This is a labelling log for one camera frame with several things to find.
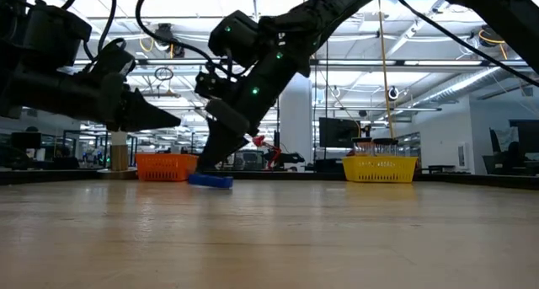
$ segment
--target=pillar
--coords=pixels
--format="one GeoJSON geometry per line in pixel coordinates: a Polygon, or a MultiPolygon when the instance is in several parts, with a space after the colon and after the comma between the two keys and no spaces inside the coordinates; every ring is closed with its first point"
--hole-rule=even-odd
{"type": "Polygon", "coordinates": [[[286,152],[300,153],[305,163],[299,163],[298,171],[312,163],[312,83],[296,74],[280,95],[280,148],[286,152]]]}
{"type": "Polygon", "coordinates": [[[110,143],[110,170],[126,171],[128,168],[127,159],[127,133],[111,132],[110,143]]]}

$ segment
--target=computer monitor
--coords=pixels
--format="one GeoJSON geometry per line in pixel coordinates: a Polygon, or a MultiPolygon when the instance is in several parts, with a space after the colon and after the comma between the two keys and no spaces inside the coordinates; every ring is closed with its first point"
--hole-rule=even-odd
{"type": "Polygon", "coordinates": [[[352,138],[360,135],[353,120],[320,117],[320,147],[352,148],[352,138]]]}
{"type": "Polygon", "coordinates": [[[11,133],[11,146],[17,149],[41,148],[41,133],[13,132],[11,133]]]}

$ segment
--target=wooden table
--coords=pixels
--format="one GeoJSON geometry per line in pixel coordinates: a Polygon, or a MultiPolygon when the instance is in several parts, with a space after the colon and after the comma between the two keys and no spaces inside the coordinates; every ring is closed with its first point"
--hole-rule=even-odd
{"type": "Polygon", "coordinates": [[[2,288],[539,288],[539,193],[442,183],[0,189],[2,288]]]}

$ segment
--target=small object in basket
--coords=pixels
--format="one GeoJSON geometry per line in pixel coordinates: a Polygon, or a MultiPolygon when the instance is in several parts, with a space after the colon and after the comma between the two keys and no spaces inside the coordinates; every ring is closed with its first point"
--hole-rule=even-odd
{"type": "Polygon", "coordinates": [[[232,176],[219,177],[203,174],[192,174],[188,178],[190,185],[203,185],[217,189],[230,189],[232,188],[234,178],[232,176]]]}

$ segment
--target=ceiling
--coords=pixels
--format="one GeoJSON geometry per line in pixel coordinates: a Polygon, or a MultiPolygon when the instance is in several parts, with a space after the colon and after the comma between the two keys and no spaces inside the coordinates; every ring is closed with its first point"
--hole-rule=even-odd
{"type": "MultiPolygon", "coordinates": [[[[49,4],[62,5],[64,0],[45,0],[49,4]]],[[[115,21],[111,26],[109,40],[123,37],[128,40],[127,50],[140,59],[168,59],[168,54],[160,51],[152,42],[141,33],[134,20],[137,0],[118,0],[115,21]]],[[[302,3],[304,0],[146,0],[142,16],[147,26],[156,29],[158,24],[169,23],[173,25],[173,33],[186,44],[194,45],[213,56],[206,43],[210,32],[221,21],[222,17],[236,10],[241,10],[256,19],[262,15],[278,15],[287,12],[290,8],[302,3]]],[[[485,24],[472,10],[461,6],[450,5],[443,0],[406,0],[416,10],[429,15],[434,21],[462,38],[471,33],[477,33],[485,24]]],[[[97,40],[104,29],[109,16],[111,0],[77,0],[70,9],[93,26],[92,40],[89,47],[95,54],[97,40]]],[[[385,47],[388,59],[398,60],[477,60],[478,57],[468,53],[453,40],[428,24],[423,24],[397,0],[382,0],[384,14],[383,29],[385,33],[385,47]]],[[[381,40],[376,37],[380,30],[378,21],[378,3],[373,1],[364,6],[359,12],[341,24],[334,32],[329,42],[323,45],[316,58],[323,59],[350,59],[350,60],[379,60],[382,57],[381,40]]],[[[476,40],[469,40],[470,44],[488,53],[499,60],[503,59],[498,47],[485,48],[478,45],[476,40]]],[[[83,51],[77,57],[86,60],[83,51]]],[[[200,58],[192,51],[186,52],[186,58],[200,58]]],[[[139,88],[145,94],[154,92],[154,96],[147,97],[152,104],[161,107],[176,108],[171,113],[184,118],[184,125],[197,132],[207,131],[204,119],[195,112],[179,110],[183,107],[203,106],[204,101],[192,92],[195,86],[195,76],[198,66],[170,67],[175,76],[167,83],[163,83],[159,93],[163,94],[170,88],[180,97],[159,98],[155,96],[158,83],[151,88],[148,82],[154,81],[155,67],[136,69],[128,77],[128,83],[133,88],[139,88]]],[[[335,86],[335,96],[328,99],[314,96],[313,100],[325,106],[339,106],[340,99],[344,106],[372,105],[379,106],[384,103],[384,79],[380,67],[371,70],[355,69],[353,67],[320,67],[320,71],[312,72],[310,79],[313,85],[323,88],[326,82],[335,86]]],[[[440,83],[462,73],[458,67],[438,67],[421,69],[390,69],[387,81],[390,86],[396,86],[401,96],[409,99],[418,98],[428,93],[440,83]]],[[[337,117],[348,117],[338,112],[337,117]]],[[[274,111],[270,111],[265,120],[275,120],[274,111]]],[[[272,131],[275,123],[268,123],[264,129],[272,131]]],[[[204,141],[203,134],[198,134],[200,141],[204,141]]]]}

